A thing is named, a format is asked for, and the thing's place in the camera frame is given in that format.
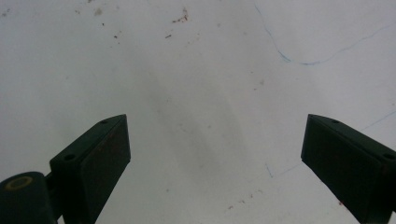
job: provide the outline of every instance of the scuff mark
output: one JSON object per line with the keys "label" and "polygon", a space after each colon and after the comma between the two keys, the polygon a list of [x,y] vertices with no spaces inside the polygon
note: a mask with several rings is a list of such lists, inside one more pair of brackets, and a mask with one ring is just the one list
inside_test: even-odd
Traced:
{"label": "scuff mark", "polygon": [[274,178],[274,176],[271,174],[270,168],[268,168],[267,163],[265,163],[265,167],[267,167],[268,174],[270,174],[271,178]]}
{"label": "scuff mark", "polygon": [[189,13],[187,12],[187,9],[185,8],[185,7],[183,7],[183,16],[182,17],[180,17],[179,19],[177,19],[177,20],[175,20],[175,21],[172,21],[172,23],[175,23],[175,22],[185,22],[185,21],[188,21],[189,20]]}
{"label": "scuff mark", "polygon": [[344,47],[344,48],[342,48],[342,49],[337,50],[333,55],[331,55],[330,57],[328,57],[328,58],[326,58],[326,59],[318,60],[318,61],[314,61],[314,62],[307,62],[307,63],[305,63],[305,62],[297,62],[297,61],[291,59],[290,57],[288,57],[282,50],[280,50],[280,47],[277,45],[277,43],[276,43],[276,41],[275,41],[275,38],[274,38],[273,34],[272,34],[271,31],[267,28],[267,25],[266,25],[266,22],[264,21],[264,17],[263,17],[263,15],[262,15],[262,12],[260,11],[260,9],[257,7],[256,4],[254,4],[254,7],[255,7],[256,10],[259,12],[259,14],[260,14],[260,16],[261,16],[261,18],[262,18],[262,23],[263,23],[264,30],[265,30],[265,32],[270,36],[270,38],[271,38],[271,40],[272,40],[272,42],[273,42],[273,44],[274,44],[274,46],[275,46],[275,48],[276,48],[276,50],[277,50],[279,56],[280,56],[280,58],[281,58],[284,62],[286,62],[286,63],[297,63],[297,64],[299,64],[299,65],[304,65],[304,66],[314,66],[314,65],[326,63],[326,62],[332,60],[332,59],[333,59],[335,56],[337,56],[338,54],[341,54],[341,53],[343,53],[343,52],[345,52],[345,51],[347,51],[347,50],[353,49],[353,48],[355,48],[357,45],[359,45],[361,42],[363,42],[363,41],[365,41],[365,40],[367,40],[367,39],[373,38],[373,37],[376,36],[378,33],[382,32],[382,31],[384,31],[384,30],[386,30],[386,29],[388,29],[388,28],[390,28],[390,27],[392,27],[392,26],[394,26],[394,25],[396,25],[396,21],[395,21],[395,22],[393,22],[392,24],[383,26],[383,27],[379,28],[378,30],[374,31],[372,34],[362,37],[361,39],[359,39],[358,41],[352,43],[351,45],[349,45],[349,46],[347,46],[347,47]]}

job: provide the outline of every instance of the white floor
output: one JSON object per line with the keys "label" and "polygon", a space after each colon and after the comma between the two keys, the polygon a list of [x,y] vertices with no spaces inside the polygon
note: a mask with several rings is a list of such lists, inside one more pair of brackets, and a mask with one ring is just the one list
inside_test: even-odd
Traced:
{"label": "white floor", "polygon": [[127,114],[98,224],[358,223],[301,163],[305,122],[396,149],[395,36],[393,0],[3,0],[0,179]]}

